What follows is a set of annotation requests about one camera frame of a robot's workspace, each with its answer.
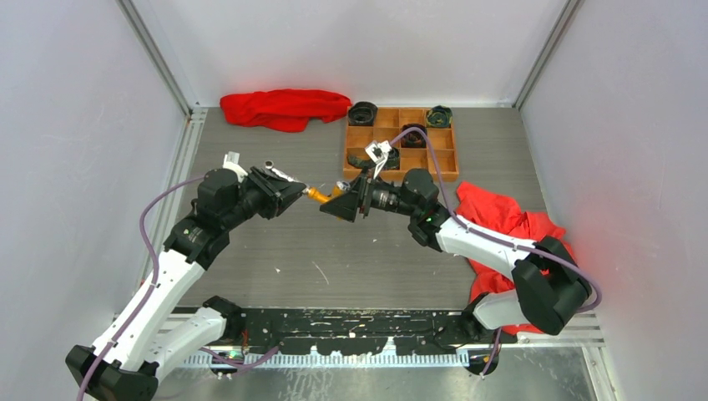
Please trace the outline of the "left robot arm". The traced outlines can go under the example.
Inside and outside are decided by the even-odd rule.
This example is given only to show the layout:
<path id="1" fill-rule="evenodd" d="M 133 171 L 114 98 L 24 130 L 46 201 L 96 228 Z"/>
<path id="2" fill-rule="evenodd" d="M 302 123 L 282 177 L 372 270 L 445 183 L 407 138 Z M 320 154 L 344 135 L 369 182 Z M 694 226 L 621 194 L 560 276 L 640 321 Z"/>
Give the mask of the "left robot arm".
<path id="1" fill-rule="evenodd" d="M 307 186 L 269 169 L 236 165 L 211 170 L 195 183 L 191 211 L 174 225 L 162 250 L 144 239 L 153 267 L 126 308 L 92 345 L 69 351 L 65 363 L 78 399 L 151 400 L 187 357 L 209 343 L 231 345 L 242 337 L 240 307 L 218 296 L 164 336 L 158 332 L 229 245 L 232 230 L 254 216 L 280 216 Z"/>

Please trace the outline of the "orange plastic faucet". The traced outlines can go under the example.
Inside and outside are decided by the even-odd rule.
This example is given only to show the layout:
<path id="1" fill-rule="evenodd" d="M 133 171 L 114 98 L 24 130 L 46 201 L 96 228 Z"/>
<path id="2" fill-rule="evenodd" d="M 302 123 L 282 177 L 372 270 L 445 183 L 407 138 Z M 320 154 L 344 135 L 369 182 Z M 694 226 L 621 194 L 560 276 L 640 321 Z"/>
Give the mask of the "orange plastic faucet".
<path id="1" fill-rule="evenodd" d="M 314 200 L 320 204 L 325 204 L 328 201 L 345 194 L 350 190 L 350 188 L 351 186 L 347 182 L 337 181 L 329 194 L 325 194 L 315 187 L 306 188 L 304 194 L 311 200 Z"/>

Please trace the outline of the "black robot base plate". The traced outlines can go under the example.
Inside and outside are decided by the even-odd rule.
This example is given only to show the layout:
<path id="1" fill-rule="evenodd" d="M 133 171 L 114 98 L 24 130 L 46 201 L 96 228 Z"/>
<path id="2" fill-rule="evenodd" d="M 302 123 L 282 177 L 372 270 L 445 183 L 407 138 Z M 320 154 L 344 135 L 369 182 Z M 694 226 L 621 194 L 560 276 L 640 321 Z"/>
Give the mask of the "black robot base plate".
<path id="1" fill-rule="evenodd" d="M 466 346 L 487 348 L 494 335 L 472 326 L 459 310 L 245 308 L 239 328 L 211 346 L 273 347 L 284 355 L 377 355 L 392 342 L 397 356 L 451 354 Z"/>

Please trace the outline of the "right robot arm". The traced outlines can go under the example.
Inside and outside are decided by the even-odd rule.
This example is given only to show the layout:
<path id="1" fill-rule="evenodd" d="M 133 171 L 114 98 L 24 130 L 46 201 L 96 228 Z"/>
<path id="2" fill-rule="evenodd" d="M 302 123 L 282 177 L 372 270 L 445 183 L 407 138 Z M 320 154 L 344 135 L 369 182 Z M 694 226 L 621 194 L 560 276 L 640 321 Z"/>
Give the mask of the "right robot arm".
<path id="1" fill-rule="evenodd" d="M 409 170 L 399 185 L 363 170 L 320 210 L 349 222 L 371 210 L 406 216 L 419 245 L 464 256 L 509 279 L 513 289 L 483 292 L 463 309 L 463 331 L 472 342 L 484 343 L 496 329 L 524 324 L 559 334 L 591 295 L 589 281 L 578 273 L 565 245 L 552 236 L 533 241 L 474 224 L 451 212 L 439 194 L 425 169 Z"/>

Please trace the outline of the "chrome metal faucet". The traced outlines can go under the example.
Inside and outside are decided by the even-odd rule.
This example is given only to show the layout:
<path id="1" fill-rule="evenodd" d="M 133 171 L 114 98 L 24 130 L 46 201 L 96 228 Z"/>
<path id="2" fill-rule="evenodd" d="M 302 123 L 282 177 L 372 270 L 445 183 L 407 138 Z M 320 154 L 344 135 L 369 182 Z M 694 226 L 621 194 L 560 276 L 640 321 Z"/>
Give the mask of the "chrome metal faucet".
<path id="1" fill-rule="evenodd" d="M 275 163 L 272 160 L 265 160 L 263 163 L 263 167 L 265 168 L 266 174 L 268 174 L 268 176 L 272 177 L 276 181 L 306 187 L 306 184 L 301 180 L 298 180 L 295 176 L 289 175 L 283 170 L 276 168 Z"/>

